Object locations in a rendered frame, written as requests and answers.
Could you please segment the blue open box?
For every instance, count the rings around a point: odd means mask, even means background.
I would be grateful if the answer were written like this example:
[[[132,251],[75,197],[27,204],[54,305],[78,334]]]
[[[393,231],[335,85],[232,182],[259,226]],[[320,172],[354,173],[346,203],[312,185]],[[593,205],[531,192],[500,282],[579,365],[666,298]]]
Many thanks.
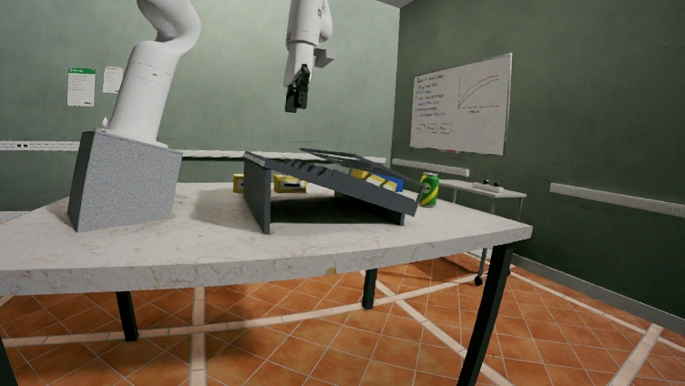
[[[374,173],[372,173],[372,174],[374,174]],[[387,180],[390,180],[390,181],[392,181],[393,183],[396,183],[397,186],[396,186],[395,192],[403,192],[403,184],[404,184],[404,181],[403,181],[402,179],[391,178],[391,177],[387,177],[387,176],[383,176],[383,175],[378,175],[378,174],[374,174],[374,175],[376,175],[376,176],[378,176],[378,177],[381,177],[381,178],[385,178],[385,179],[387,179]]]

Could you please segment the green and yellow drink can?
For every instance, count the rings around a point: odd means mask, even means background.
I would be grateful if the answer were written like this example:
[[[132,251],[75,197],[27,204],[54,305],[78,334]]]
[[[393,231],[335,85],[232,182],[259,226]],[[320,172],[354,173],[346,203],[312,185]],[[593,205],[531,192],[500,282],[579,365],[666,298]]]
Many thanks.
[[[439,178],[437,174],[424,173],[421,176],[421,182],[425,183],[425,187],[419,205],[424,208],[433,208],[434,206],[436,206]]]

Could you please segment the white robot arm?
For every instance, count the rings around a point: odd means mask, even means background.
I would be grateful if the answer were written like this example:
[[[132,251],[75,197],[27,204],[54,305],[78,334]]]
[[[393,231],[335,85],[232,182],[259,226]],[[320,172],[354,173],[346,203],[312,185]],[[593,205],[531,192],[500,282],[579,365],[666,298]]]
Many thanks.
[[[156,42],[142,41],[134,46],[112,118],[105,117],[104,129],[93,130],[168,147],[156,141],[160,120],[177,63],[198,43],[201,23],[189,0],[137,0],[137,4],[158,31]],[[336,50],[320,48],[318,43],[327,41],[331,34],[327,0],[291,0],[286,46],[314,46],[314,66],[324,68],[335,59]]]

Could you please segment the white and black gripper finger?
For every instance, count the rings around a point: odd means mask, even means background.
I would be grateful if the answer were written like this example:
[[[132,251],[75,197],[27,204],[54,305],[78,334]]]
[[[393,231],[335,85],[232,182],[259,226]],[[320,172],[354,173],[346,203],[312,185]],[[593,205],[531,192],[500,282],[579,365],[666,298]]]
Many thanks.
[[[295,79],[296,91],[294,91],[293,107],[294,108],[300,108],[300,109],[306,109],[307,98],[308,98],[308,90],[309,90],[309,88],[307,86],[309,84],[309,78],[310,78],[311,72],[310,72],[309,68],[304,64],[302,64],[302,73],[303,73],[303,79],[302,80],[299,80],[298,78]]]
[[[287,95],[286,95],[286,102],[285,102],[285,112],[290,112],[290,113],[296,113],[297,112],[297,108],[293,108],[294,90],[296,91],[296,86],[292,86],[292,85],[288,86]]]

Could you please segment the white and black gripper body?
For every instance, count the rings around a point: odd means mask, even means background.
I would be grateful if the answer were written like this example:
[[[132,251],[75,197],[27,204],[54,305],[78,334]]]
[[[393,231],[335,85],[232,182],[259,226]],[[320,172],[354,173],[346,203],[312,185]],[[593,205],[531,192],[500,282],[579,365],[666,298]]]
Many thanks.
[[[283,86],[296,86],[295,79],[297,79],[297,77],[300,80],[303,79],[302,71],[300,75],[300,70],[302,70],[302,64],[306,65],[311,72],[309,78],[310,82],[312,77],[312,50],[313,53],[315,53],[315,48],[311,45],[304,43],[292,43],[287,45],[287,50],[289,51],[289,54],[285,69]]]

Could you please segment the yellow butter carton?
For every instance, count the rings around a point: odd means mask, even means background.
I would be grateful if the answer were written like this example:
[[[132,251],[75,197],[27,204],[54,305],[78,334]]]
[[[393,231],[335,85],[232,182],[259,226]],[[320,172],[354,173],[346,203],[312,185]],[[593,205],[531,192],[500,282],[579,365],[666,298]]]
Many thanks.
[[[390,189],[393,192],[395,192],[395,189],[397,186],[397,184],[393,183],[392,181],[389,181],[389,180],[384,179],[384,178],[380,178],[374,174],[371,174],[369,172],[366,172],[366,171],[363,171],[360,169],[354,168],[351,176],[365,180],[365,181],[370,182],[370,183],[373,183],[377,186]]]
[[[274,175],[273,190],[276,193],[307,193],[307,181],[288,175]]]
[[[235,192],[234,192],[234,176],[235,177]],[[233,192],[243,193],[243,174],[233,174]]]

